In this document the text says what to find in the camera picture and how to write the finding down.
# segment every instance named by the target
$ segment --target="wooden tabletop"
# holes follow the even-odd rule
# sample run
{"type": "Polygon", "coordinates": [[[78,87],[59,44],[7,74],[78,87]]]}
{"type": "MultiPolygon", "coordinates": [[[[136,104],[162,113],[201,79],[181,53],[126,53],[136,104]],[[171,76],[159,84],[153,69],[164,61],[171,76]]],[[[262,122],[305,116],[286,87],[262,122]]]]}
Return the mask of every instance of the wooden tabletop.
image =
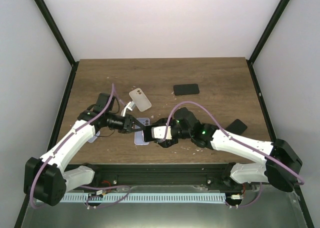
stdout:
{"type": "MultiPolygon", "coordinates": [[[[194,101],[206,107],[223,127],[240,119],[248,126],[243,136],[270,140],[246,60],[242,57],[83,59],[76,72],[59,139],[70,130],[78,115],[96,102],[99,93],[111,92],[112,83],[125,102],[131,100],[129,92],[135,88],[142,89],[148,97],[152,107],[144,112],[135,108],[131,114],[136,118],[150,118],[152,123],[168,117],[177,103],[194,101]],[[200,94],[173,94],[174,85],[193,83],[199,85],[200,94]]],[[[201,122],[213,123],[197,106],[186,107],[201,122]]],[[[102,136],[110,133],[108,128],[101,129],[102,136]]],[[[180,140],[170,148],[153,142],[135,145],[133,133],[118,132],[86,143],[71,161],[72,164],[228,162],[247,163],[248,160],[223,151],[198,148],[190,140],[180,140]]]]}

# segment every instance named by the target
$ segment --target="white smartphone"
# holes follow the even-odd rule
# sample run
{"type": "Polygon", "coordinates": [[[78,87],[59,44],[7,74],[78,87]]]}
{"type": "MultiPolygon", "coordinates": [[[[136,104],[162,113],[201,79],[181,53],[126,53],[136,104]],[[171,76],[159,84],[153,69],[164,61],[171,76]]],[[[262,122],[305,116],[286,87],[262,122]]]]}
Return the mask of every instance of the white smartphone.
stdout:
{"type": "MultiPolygon", "coordinates": [[[[149,118],[137,118],[137,120],[143,124],[144,126],[150,125],[150,119],[149,118]]],[[[138,131],[134,133],[134,144],[137,146],[145,146],[149,145],[149,142],[144,141],[144,133],[143,131],[138,131]]]]}
{"type": "Polygon", "coordinates": [[[138,110],[144,112],[151,107],[151,102],[146,97],[145,93],[140,89],[134,89],[129,92],[129,96],[138,107],[138,110]]]}

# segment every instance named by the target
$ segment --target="black vertical post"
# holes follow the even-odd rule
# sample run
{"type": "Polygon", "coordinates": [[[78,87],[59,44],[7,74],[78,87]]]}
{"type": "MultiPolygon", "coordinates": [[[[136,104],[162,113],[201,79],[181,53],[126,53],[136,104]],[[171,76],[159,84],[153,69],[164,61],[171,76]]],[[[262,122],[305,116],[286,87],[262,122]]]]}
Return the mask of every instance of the black vertical post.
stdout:
{"type": "Polygon", "coordinates": [[[253,64],[255,63],[258,55],[260,54],[262,48],[264,47],[265,43],[267,42],[271,32],[275,28],[279,18],[281,17],[282,13],[284,12],[286,6],[288,5],[290,0],[280,0],[278,6],[276,7],[273,15],[271,16],[271,19],[269,23],[267,24],[264,32],[262,33],[262,36],[257,43],[256,47],[254,48],[254,51],[249,59],[249,63],[253,64]]]}
{"type": "Polygon", "coordinates": [[[63,53],[65,54],[66,58],[68,59],[71,66],[76,64],[74,57],[72,56],[63,36],[61,35],[57,24],[55,23],[53,17],[50,14],[50,11],[45,3],[44,0],[34,0],[36,5],[38,6],[39,10],[41,11],[45,21],[47,22],[48,26],[50,27],[54,37],[56,38],[57,42],[59,43],[63,53]]]}

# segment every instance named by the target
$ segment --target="black smartphone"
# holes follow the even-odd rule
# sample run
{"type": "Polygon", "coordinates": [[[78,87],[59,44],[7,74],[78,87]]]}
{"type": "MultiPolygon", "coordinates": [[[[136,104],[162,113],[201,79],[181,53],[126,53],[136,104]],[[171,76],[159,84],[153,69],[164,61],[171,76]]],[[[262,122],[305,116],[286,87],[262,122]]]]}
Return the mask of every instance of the black smartphone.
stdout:
{"type": "Polygon", "coordinates": [[[196,95],[200,93],[198,84],[176,84],[173,86],[173,91],[176,96],[196,95]]]}

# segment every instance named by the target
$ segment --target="beige smartphone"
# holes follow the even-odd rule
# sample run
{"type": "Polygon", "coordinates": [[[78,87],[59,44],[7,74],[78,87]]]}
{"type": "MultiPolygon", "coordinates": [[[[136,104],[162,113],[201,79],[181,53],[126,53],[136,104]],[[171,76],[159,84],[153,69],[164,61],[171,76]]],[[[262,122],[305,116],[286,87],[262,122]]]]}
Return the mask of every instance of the beige smartphone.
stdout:
{"type": "Polygon", "coordinates": [[[134,89],[129,92],[129,96],[138,107],[138,110],[144,112],[151,107],[151,102],[146,97],[145,93],[140,89],[134,89]]]}

